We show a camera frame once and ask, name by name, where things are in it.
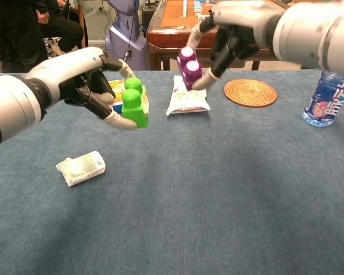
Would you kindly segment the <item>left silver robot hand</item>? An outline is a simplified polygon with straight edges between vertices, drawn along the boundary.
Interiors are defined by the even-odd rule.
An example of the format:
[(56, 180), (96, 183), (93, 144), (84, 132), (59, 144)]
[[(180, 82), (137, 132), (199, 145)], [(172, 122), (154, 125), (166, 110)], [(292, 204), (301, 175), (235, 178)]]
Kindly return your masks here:
[(50, 105), (63, 100), (85, 107), (114, 128), (137, 129), (136, 122), (112, 109), (115, 95), (102, 69), (119, 72), (125, 80), (135, 76), (123, 60), (107, 57), (100, 48), (88, 47), (45, 60), (24, 79), (39, 83), (49, 94)]

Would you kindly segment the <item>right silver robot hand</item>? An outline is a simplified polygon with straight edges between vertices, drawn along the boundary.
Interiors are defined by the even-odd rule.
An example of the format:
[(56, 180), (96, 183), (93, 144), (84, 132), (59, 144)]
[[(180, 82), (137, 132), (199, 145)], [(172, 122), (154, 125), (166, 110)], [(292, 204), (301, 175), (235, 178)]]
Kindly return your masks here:
[(234, 60), (245, 60), (260, 49), (273, 52), (273, 35), (284, 10), (270, 1), (222, 1), (197, 23), (186, 46), (195, 50), (202, 36), (217, 27), (212, 47), (212, 65), (200, 78), (185, 82), (187, 90), (202, 90), (216, 82)]

